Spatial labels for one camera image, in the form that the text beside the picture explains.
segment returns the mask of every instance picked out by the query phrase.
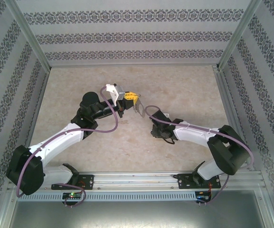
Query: purple cable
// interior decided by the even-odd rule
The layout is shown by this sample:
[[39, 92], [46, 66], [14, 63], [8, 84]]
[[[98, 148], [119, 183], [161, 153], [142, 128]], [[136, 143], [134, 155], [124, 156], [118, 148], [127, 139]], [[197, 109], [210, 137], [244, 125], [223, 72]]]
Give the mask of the purple cable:
[[[213, 133], [213, 134], [218, 134], [218, 135], [220, 135], [220, 136], [223, 136], [223, 137], [225, 137], [225, 138], [228, 138], [228, 139], [230, 139], [230, 140], [236, 142], [237, 144], [241, 145], [241, 146], [249, 153], [249, 155], [250, 155], [250, 157], [251, 157], [251, 162], [250, 162], [250, 164], [248, 164], [247, 166], [242, 167], [242, 169], [250, 168], [250, 167], [253, 165], [253, 163], [254, 163], [254, 156], [253, 156], [253, 153], [251, 152], [251, 150], [250, 150], [244, 143], [240, 142], [239, 140], [237, 140], [237, 139], [235, 139], [235, 138], [233, 138], [233, 137], [231, 137], [231, 136], [229, 136], [229, 135], [226, 135], [226, 134], [223, 134], [223, 133], [220, 133], [220, 132], [216, 132], [216, 131], [210, 130], [209, 128], [200, 127], [200, 126], [195, 126], [195, 125], [192, 125], [192, 124], [186, 125], [186, 124], [171, 123], [171, 122], [166, 122], [166, 121], [163, 121], [163, 120], [159, 120], [159, 119], [153, 117], [152, 115], [150, 115], [150, 114], [147, 112], [147, 109], [148, 109], [148, 108], [157, 108], [157, 109], [159, 109], [159, 110], [160, 110], [160, 108], [157, 107], [157, 106], [155, 106], [155, 105], [149, 105], [149, 106], [146, 106], [145, 109], [144, 109], [145, 113], [146, 113], [151, 119], [153, 119], [153, 120], [155, 120], [155, 121], [158, 121], [158, 122], [160, 122], [160, 123], [169, 124], [169, 125], [174, 125], [174, 126], [179, 126], [179, 127], [193, 128], [193, 129], [196, 129], [196, 130], [201, 130], [201, 131], [205, 131], [205, 132], [210, 132], [210, 133]], [[219, 196], [219, 194], [222, 192], [222, 190], [226, 187], [229, 177], [230, 177], [230, 176], [228, 175], [228, 176], [227, 176], [227, 179], [226, 179], [226, 182], [224, 183], [224, 185], [222, 186], [222, 188], [219, 190], [219, 192], [217, 193], [217, 195], [216, 195], [210, 202], [208, 202], [207, 204], [211, 203], [212, 201], [214, 201], [214, 200]]]
[[39, 152], [41, 151], [45, 146], [47, 146], [50, 142], [54, 141], [56, 138], [60, 137], [61, 135], [63, 134], [66, 134], [66, 133], [70, 133], [70, 132], [76, 132], [76, 131], [89, 131], [89, 132], [99, 132], [99, 133], [110, 133], [110, 132], [113, 132], [117, 129], [118, 127], [118, 118], [117, 118], [117, 115], [116, 115], [116, 112], [114, 111], [112, 105], [108, 102], [108, 100], [106, 99], [106, 97], [103, 95], [103, 90], [106, 89], [106, 86], [104, 86], [101, 90], [100, 90], [100, 95], [101, 97], [103, 98], [103, 100], [106, 102], [106, 104], [110, 107], [113, 115], [114, 115], [114, 118], [116, 120], [116, 125], [113, 129], [111, 130], [108, 130], [108, 131], [102, 131], [102, 130], [96, 130], [96, 129], [87, 129], [87, 128], [75, 128], [75, 129], [71, 129], [71, 130], [68, 130], [66, 132], [61, 132], [60, 134], [57, 134], [55, 135], [54, 137], [52, 137], [51, 139], [47, 140], [45, 143], [43, 143], [39, 148], [36, 149], [36, 151], [34, 151], [34, 153], [27, 159], [27, 161], [25, 162], [23, 168], [22, 168], [22, 171], [19, 175], [19, 180], [18, 180], [18, 184], [17, 184], [17, 190], [16, 190], [16, 195], [18, 198], [22, 197], [24, 195], [24, 193], [20, 194], [19, 193], [19, 189], [20, 189], [20, 186], [21, 186], [21, 183], [22, 183], [22, 179], [23, 179], [23, 175], [24, 175], [24, 172], [29, 164], [29, 162], [31, 161], [31, 159]]
[[74, 207], [76, 207], [76, 206], [79, 206], [79, 205], [80, 205], [81, 203], [83, 203], [84, 200], [86, 199], [86, 192], [85, 192], [85, 190], [84, 190], [83, 188], [81, 188], [81, 187], [78, 187], [78, 186], [75, 186], [75, 185], [71, 185], [71, 184], [62, 184], [62, 183], [58, 183], [57, 185], [61, 185], [61, 186], [65, 186], [65, 187], [71, 187], [71, 188], [75, 188], [75, 189], [80, 189], [80, 190], [83, 192], [83, 198], [82, 198], [82, 200], [79, 201], [79, 202], [77, 202], [75, 205], [68, 205], [68, 204], [66, 204], [67, 200], [69, 199], [69, 198], [66, 198], [65, 201], [64, 201], [65, 207], [74, 208]]

